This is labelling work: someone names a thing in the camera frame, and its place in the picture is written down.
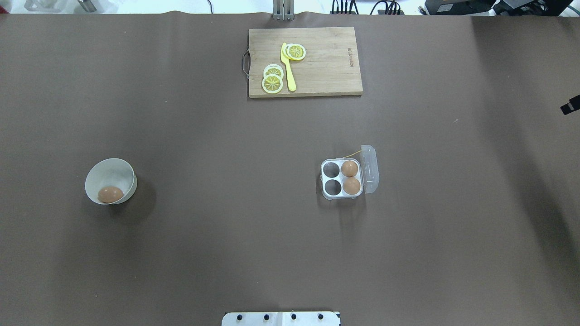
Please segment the lemon slice rear stacked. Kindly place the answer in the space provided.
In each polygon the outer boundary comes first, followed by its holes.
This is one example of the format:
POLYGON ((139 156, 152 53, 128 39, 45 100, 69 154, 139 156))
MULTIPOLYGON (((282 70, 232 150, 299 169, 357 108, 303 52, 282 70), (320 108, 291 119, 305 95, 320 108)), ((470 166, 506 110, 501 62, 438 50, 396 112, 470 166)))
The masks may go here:
POLYGON ((263 77, 269 75, 276 75, 280 78, 284 78, 284 69, 278 64, 269 64, 263 69, 263 77))

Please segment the clear plastic egg box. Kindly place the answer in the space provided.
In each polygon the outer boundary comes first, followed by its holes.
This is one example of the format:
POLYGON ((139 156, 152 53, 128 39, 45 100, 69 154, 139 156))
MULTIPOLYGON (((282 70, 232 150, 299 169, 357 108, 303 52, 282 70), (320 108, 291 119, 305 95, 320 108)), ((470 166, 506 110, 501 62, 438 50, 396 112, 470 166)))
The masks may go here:
POLYGON ((319 178, 322 196, 329 201, 375 192, 380 183, 375 148, 362 145, 351 155, 322 161, 319 178))

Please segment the brown egg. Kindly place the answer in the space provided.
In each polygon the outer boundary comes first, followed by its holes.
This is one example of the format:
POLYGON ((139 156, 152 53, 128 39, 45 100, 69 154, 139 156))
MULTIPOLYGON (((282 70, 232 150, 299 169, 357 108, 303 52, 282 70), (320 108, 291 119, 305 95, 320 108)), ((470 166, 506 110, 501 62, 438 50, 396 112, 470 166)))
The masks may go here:
POLYGON ((361 183, 355 177, 348 177, 343 182, 343 190, 349 195, 357 195, 361 190, 361 183))
POLYGON ((110 204, 119 201, 124 196, 124 192, 114 186, 103 187, 97 194, 99 202, 110 204))

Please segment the yellow plastic knife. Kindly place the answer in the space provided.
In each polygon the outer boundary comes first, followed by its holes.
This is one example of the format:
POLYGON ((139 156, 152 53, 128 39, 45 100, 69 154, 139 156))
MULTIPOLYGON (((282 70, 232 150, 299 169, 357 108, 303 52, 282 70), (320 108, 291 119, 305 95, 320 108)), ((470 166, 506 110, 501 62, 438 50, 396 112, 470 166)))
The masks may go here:
POLYGON ((291 70, 290 60, 285 54, 287 43, 283 43, 280 50, 280 60, 285 65, 285 76, 287 80, 288 91, 296 91, 297 86, 291 70))

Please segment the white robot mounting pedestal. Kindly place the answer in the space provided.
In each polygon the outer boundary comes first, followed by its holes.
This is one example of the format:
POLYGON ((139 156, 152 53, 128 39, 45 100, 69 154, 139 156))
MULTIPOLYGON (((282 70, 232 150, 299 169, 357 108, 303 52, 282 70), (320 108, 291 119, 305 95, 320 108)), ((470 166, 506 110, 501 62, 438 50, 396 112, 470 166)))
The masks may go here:
POLYGON ((223 316, 222 326, 341 326, 339 312, 230 312, 223 316))

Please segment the aluminium frame post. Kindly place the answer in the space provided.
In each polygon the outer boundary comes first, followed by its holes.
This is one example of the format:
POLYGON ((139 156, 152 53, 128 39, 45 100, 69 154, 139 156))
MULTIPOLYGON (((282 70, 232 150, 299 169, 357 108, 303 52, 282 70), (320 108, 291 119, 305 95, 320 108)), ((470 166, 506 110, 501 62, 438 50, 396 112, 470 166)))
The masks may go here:
POLYGON ((273 20, 292 21, 295 18, 294 0, 273 0, 273 20))

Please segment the brown egg far cell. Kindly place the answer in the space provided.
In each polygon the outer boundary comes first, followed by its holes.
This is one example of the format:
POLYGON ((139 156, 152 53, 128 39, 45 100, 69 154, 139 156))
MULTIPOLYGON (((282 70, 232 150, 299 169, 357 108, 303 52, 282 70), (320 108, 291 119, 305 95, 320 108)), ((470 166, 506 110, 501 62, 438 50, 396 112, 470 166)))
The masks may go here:
POLYGON ((341 173, 346 177, 354 177, 359 170, 358 164, 353 160, 345 160, 340 168, 341 173))

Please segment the white bowl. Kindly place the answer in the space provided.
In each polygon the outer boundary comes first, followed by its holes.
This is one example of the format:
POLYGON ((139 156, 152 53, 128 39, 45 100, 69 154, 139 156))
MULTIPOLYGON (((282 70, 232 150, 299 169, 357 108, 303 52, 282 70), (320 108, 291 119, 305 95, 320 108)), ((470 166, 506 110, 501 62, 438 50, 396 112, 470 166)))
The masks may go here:
POLYGON ((85 193, 94 203, 102 206, 118 205, 129 200, 136 192, 138 180, 132 165, 120 158, 108 158, 97 163, 87 174, 85 193), (114 203, 99 202, 97 194, 103 187, 120 188, 124 196, 114 203))

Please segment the bamboo cutting board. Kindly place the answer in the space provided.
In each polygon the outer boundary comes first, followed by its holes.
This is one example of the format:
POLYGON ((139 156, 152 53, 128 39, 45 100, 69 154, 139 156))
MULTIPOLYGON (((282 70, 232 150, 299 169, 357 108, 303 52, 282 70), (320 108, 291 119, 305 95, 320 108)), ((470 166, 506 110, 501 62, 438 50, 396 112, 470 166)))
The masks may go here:
POLYGON ((360 60, 354 27, 250 29, 248 39, 250 98, 360 96, 363 94, 360 60), (290 60, 296 91, 288 91, 286 76, 282 90, 267 94, 262 89, 263 69, 280 60, 283 43, 306 48, 301 61, 290 60))

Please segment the lemon slice single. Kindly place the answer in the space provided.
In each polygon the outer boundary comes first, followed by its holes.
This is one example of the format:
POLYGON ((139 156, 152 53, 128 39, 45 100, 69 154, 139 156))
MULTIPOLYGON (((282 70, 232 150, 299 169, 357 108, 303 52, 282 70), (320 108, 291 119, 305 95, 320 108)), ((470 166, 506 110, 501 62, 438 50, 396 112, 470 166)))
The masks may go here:
POLYGON ((301 44, 289 43, 286 44, 283 54, 292 61, 301 61, 306 57, 306 48, 301 44))

